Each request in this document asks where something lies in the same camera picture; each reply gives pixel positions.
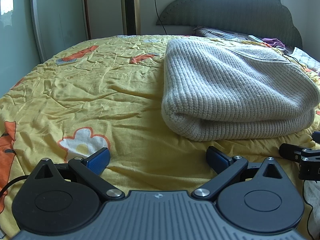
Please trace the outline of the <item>white knit sweater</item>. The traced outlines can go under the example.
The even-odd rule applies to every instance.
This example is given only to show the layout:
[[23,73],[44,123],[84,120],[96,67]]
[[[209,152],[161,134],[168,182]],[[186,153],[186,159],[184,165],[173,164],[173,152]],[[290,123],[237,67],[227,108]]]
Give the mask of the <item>white knit sweater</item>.
[[270,48],[175,39],[164,59],[162,116],[195,141],[288,135],[313,123],[319,88]]

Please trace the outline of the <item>yellow floral bed quilt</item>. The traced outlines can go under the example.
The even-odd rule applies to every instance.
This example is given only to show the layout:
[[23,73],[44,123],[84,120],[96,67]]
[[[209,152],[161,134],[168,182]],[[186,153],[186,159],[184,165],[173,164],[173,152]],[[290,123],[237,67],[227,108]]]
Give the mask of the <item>yellow floral bed quilt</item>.
[[[251,41],[115,36],[62,51],[1,98],[1,239],[319,239],[319,180],[300,180],[283,143],[319,150],[310,127],[274,138],[190,140],[162,116],[164,59],[175,39],[251,44],[319,77],[293,56]],[[217,176],[214,146],[248,160],[244,181],[216,200],[191,193]],[[125,193],[101,200],[72,182],[68,162],[101,148],[101,178]]]

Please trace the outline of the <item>purple cloth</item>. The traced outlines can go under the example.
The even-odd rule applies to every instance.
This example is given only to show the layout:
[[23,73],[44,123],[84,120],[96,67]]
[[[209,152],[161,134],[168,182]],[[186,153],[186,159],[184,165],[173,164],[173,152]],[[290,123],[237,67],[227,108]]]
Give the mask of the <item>purple cloth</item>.
[[263,38],[262,41],[274,48],[282,48],[285,49],[285,44],[278,40],[277,38]]

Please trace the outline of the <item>grey upholstered headboard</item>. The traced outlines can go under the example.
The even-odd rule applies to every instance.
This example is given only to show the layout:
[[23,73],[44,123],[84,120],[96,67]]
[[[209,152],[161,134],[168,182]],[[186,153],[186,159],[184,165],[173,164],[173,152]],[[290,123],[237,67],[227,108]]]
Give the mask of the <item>grey upholstered headboard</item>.
[[303,47],[300,32],[281,0],[175,0],[161,12],[156,24],[205,26]]

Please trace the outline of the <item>patterned pillow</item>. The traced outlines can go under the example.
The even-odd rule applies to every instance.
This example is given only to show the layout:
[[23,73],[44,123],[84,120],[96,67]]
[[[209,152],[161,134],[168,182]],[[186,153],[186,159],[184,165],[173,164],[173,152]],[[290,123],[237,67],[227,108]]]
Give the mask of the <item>patterned pillow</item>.
[[204,26],[197,26],[193,29],[195,36],[199,37],[211,37],[211,38],[222,38],[225,40],[245,40],[249,41],[248,34],[235,33],[233,31],[225,31],[220,29],[214,29]]

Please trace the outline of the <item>gold tower fan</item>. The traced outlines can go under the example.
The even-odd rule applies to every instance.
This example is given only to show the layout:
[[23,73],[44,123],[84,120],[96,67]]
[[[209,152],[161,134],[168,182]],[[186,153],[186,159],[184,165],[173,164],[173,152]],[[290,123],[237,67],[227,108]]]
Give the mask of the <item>gold tower fan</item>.
[[140,35],[140,0],[121,0],[124,35]]

